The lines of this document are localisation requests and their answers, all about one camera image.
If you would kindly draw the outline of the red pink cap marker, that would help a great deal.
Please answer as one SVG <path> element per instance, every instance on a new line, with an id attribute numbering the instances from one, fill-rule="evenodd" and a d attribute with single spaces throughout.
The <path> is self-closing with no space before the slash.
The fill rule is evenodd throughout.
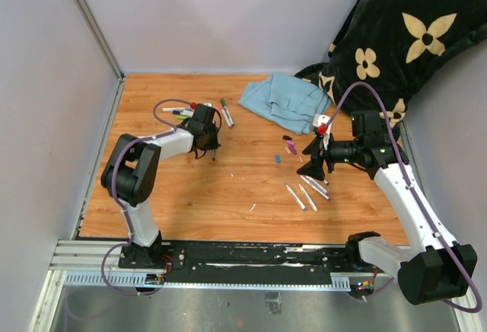
<path id="1" fill-rule="evenodd" d="M 232 122 L 231 118 L 228 116 L 227 111 L 225 110 L 225 107 L 222 104 L 219 104 L 220 112 L 222 116 L 224 117 L 224 120 L 228 126 L 229 129 L 234 127 L 234 123 Z"/>

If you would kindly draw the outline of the white slim marker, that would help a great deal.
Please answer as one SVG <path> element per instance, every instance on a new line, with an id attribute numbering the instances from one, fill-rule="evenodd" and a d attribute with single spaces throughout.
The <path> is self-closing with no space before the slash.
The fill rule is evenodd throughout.
<path id="1" fill-rule="evenodd" d="M 315 202 L 312 200 L 312 198 L 310 197 L 309 193 L 306 191 L 306 189 L 304 188 L 303 185 L 301 184 L 298 184 L 301 192 L 303 193 L 306 201 L 309 203 L 309 205 L 311 206 L 311 209 L 314 211 L 314 212 L 318 212 L 318 208 L 317 208 L 317 205 L 315 204 Z"/>

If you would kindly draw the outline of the magenta cap marker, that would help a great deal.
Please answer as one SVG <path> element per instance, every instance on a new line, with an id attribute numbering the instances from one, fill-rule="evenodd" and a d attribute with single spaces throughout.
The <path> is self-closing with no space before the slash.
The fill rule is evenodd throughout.
<path id="1" fill-rule="evenodd" d="M 301 175 L 300 178 L 306 184 L 308 184 L 310 187 L 312 187 L 315 191 L 317 191 L 322 197 L 324 197 L 326 200 L 330 201 L 328 191 L 324 187 L 319 185 L 315 180 L 313 180 L 307 176 L 304 176 L 304 175 Z"/>

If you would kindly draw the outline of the magenta pen cap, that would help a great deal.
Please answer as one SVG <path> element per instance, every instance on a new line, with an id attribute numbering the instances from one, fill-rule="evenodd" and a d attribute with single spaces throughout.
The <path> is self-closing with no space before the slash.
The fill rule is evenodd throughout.
<path id="1" fill-rule="evenodd" d="M 289 150 L 291 151 L 291 153 L 293 155 L 296 155 L 297 154 L 297 150 L 296 150 L 296 148 L 293 145 L 288 145 L 288 148 L 289 148 Z"/>

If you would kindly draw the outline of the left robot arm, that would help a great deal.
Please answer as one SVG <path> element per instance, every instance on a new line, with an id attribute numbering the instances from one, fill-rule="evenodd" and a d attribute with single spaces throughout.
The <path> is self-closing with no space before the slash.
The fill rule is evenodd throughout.
<path id="1" fill-rule="evenodd" d="M 221 113 L 212 105 L 195 104 L 193 113 L 168 131 L 151 136 L 119 137 L 100 178 L 120 207 L 129 240 L 121 247 L 120 268 L 162 268 L 169 251 L 155 224 L 149 197 L 161 161 L 193 152 L 196 158 L 220 147 Z"/>

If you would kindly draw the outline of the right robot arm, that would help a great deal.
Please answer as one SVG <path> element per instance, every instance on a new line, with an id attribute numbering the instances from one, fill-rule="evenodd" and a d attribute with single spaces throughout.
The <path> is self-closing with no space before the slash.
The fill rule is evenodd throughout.
<path id="1" fill-rule="evenodd" d="M 310 160 L 297 173 L 307 180 L 323 181 L 336 164 L 362 169 L 389 200 L 409 242 L 409 249 L 402 249 L 375 231 L 350 235 L 345 244 L 346 265 L 354 271 L 369 266 L 384 271 L 398 282 L 412 305 L 465 296 L 471 290 L 477 254 L 472 245 L 460 244 L 443 226 L 416 188 L 409 160 L 384 131 L 380 114 L 355 111 L 351 140 L 334 139 L 326 115 L 315 115 L 311 127 L 314 140 L 303 150 Z"/>

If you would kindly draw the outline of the light blue cap marker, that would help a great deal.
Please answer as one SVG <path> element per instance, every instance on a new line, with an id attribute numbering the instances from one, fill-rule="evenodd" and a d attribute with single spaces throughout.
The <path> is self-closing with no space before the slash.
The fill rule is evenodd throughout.
<path id="1" fill-rule="evenodd" d="M 306 211 L 307 207 L 304 205 L 304 203 L 301 201 L 301 199 L 298 197 L 296 192 L 293 191 L 293 189 L 288 185 L 285 184 L 286 190 L 290 193 L 291 197 L 293 200 L 298 204 L 298 206 L 303 210 Z"/>

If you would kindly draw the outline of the pink marker pen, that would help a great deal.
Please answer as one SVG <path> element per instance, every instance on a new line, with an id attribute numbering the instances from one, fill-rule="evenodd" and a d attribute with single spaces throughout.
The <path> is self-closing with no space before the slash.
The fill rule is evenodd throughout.
<path id="1" fill-rule="evenodd" d="M 305 176 L 306 180 L 308 180 L 311 184 L 313 184 L 316 188 L 318 188 L 321 192 L 328 194 L 328 189 L 326 189 L 322 184 L 320 184 L 317 180 L 313 179 L 312 177 Z"/>

